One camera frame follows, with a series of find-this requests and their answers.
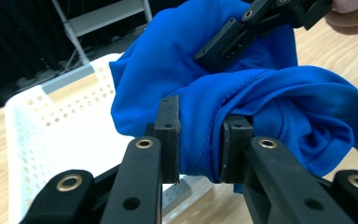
human hand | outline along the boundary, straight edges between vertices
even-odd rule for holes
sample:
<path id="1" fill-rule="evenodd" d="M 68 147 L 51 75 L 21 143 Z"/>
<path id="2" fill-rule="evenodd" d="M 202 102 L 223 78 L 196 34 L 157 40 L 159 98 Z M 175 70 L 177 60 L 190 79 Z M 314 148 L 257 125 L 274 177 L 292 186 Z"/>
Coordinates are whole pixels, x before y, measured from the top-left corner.
<path id="1" fill-rule="evenodd" d="M 344 35 L 358 35 L 358 0 L 333 0 L 326 22 Z"/>

black clamp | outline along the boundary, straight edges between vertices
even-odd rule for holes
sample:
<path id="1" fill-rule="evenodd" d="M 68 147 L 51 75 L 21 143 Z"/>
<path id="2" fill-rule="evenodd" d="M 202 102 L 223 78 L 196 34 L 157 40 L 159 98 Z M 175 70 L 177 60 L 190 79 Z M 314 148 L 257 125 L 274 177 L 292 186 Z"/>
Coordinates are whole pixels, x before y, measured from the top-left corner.
<path id="1" fill-rule="evenodd" d="M 331 10 L 331 0 L 255 0 L 242 15 L 243 24 L 230 18 L 194 56 L 211 72 L 222 72 L 255 42 L 275 28 L 291 24 L 309 30 Z"/>

wooden table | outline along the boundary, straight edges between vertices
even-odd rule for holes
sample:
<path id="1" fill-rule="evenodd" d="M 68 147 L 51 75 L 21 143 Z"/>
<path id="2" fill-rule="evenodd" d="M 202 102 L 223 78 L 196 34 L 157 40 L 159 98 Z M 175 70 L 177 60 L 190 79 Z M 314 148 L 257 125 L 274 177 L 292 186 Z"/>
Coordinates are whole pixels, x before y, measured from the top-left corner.
<path id="1" fill-rule="evenodd" d="M 358 88 L 358 35 L 335 33 L 324 21 L 310 31 L 296 30 L 300 64 L 334 71 Z M 358 169 L 358 152 L 352 150 L 336 170 Z M 326 178 L 331 179 L 334 172 Z M 0 224 L 7 223 L 7 142 L 5 109 L 0 109 Z M 172 223 L 252 223 L 244 199 L 231 185 L 216 185 Z"/>

blue cloth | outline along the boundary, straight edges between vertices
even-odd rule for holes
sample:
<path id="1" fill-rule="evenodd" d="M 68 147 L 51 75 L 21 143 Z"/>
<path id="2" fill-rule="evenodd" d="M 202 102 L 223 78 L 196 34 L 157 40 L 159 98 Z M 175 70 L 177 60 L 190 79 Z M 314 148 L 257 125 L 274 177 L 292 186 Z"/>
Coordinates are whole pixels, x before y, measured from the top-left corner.
<path id="1" fill-rule="evenodd" d="M 158 102 L 180 96 L 180 172 L 220 176 L 220 129 L 229 114 L 253 118 L 256 135 L 281 140 L 316 175 L 358 149 L 358 90 L 318 67 L 297 66 L 293 29 L 257 40 L 225 72 L 210 74 L 192 57 L 230 17 L 240 0 L 190 0 L 161 11 L 117 61 L 112 116 L 120 133 L 140 136 Z"/>

white plastic basket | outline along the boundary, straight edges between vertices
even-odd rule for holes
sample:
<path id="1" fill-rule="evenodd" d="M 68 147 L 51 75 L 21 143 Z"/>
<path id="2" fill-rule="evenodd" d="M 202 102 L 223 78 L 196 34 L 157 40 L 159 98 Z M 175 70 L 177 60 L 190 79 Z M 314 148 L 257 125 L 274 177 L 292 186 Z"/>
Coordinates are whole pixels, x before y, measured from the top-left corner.
<path id="1" fill-rule="evenodd" d="M 115 89 L 108 66 L 120 56 L 91 62 L 94 74 L 92 69 L 80 69 L 7 101 L 9 223 L 21 221 L 36 194 L 56 174 L 81 169 L 97 176 L 121 163 L 132 137 L 119 134 L 112 121 Z M 181 178 L 177 186 L 163 186 L 163 223 L 212 188 L 205 177 Z"/>

